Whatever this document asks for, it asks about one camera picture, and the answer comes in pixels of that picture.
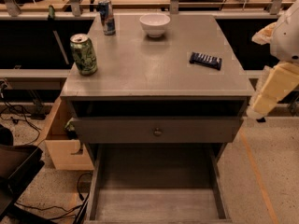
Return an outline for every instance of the soda can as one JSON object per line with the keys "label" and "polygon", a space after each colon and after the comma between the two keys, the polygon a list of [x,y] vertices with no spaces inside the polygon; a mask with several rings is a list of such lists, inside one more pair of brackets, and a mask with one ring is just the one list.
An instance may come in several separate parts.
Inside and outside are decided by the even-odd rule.
{"label": "soda can", "polygon": [[76,34],[70,40],[72,56],[79,73],[88,76],[96,72],[96,56],[91,39],[86,34]]}
{"label": "soda can", "polygon": [[100,12],[104,34],[114,35],[115,22],[111,0],[101,0],[98,4],[98,10]]}

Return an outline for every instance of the robotic hand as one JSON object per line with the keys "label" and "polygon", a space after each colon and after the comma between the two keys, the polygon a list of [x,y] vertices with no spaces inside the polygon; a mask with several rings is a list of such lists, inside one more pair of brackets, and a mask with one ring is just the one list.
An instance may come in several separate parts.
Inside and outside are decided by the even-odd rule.
{"label": "robotic hand", "polygon": [[299,85],[299,0],[252,41],[270,43],[271,54],[280,59],[274,68],[265,67],[249,101],[248,117],[261,119]]}

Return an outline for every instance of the bowl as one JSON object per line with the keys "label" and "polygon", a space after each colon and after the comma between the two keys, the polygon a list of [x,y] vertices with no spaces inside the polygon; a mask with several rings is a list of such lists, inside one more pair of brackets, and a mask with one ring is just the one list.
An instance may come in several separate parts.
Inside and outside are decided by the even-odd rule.
{"label": "bowl", "polygon": [[140,23],[143,31],[149,37],[160,37],[166,31],[170,18],[165,14],[153,13],[146,14],[140,17]]}

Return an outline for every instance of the closed drawer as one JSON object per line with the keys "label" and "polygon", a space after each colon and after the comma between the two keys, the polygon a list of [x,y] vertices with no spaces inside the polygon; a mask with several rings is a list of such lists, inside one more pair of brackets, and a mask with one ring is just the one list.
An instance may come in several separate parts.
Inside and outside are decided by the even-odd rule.
{"label": "closed drawer", "polygon": [[232,142],[240,118],[81,118],[72,119],[84,143]]}

